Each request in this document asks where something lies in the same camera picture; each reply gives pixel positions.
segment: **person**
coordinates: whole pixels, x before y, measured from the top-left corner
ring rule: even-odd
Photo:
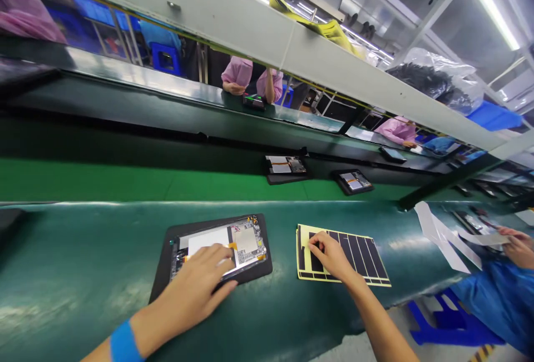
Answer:
[[[418,361],[363,277],[350,265],[341,245],[321,231],[310,239],[309,247],[354,299],[377,361]],[[200,249],[152,304],[120,326],[82,362],[125,361],[125,355],[133,355],[128,360],[142,360],[171,338],[205,320],[238,284],[229,281],[212,294],[223,274],[234,268],[232,253],[232,249],[221,244]]]
[[[67,43],[41,0],[0,0],[0,33]]]
[[[485,261],[483,271],[451,289],[491,331],[534,359],[534,240],[509,227],[498,231],[510,240],[503,245],[507,259]]]
[[[382,134],[388,140],[407,148],[417,147],[416,127],[411,124],[411,121],[402,116],[386,120],[374,132]]]
[[[256,91],[268,104],[273,104],[282,96],[284,74],[272,68],[252,63],[248,59],[232,56],[222,73],[222,88],[232,95],[241,96],[250,82],[256,82]]]

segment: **metal frame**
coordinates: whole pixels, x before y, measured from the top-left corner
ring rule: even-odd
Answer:
[[[436,22],[436,20],[441,16],[441,14],[447,9],[453,0],[438,0],[432,6],[432,9],[425,16],[423,21],[417,26],[413,32],[412,39],[408,45],[400,52],[395,55],[395,59],[391,63],[390,67],[397,66],[404,61],[407,53],[412,47],[419,42],[425,33],[430,29],[430,27]]]

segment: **plastic bag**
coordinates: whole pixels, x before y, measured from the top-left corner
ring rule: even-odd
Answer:
[[[422,48],[410,49],[404,58],[404,63],[433,67],[434,70],[444,72],[452,77],[463,78],[476,72],[473,66],[453,62],[441,55],[428,52]]]
[[[484,100],[483,87],[464,80],[476,72],[472,66],[421,48],[410,49],[404,63],[386,72],[464,116],[471,114]]]

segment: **screen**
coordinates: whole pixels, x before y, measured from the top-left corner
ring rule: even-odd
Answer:
[[[398,151],[389,149],[389,148],[382,148],[389,156],[394,157],[396,159],[404,159],[404,156],[402,156]]]

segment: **workbench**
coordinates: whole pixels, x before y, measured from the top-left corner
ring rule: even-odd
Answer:
[[[448,213],[467,202],[433,202]],[[484,205],[504,215],[502,205]],[[363,330],[342,285],[298,280],[297,224],[374,238],[392,287],[384,307],[459,280],[425,239],[415,211],[374,202],[96,202],[23,205],[20,235],[2,252],[0,360],[80,360],[148,302],[165,231],[172,225],[263,213],[273,272],[239,286],[213,316],[152,360],[308,361]],[[497,218],[522,228],[515,216]]]

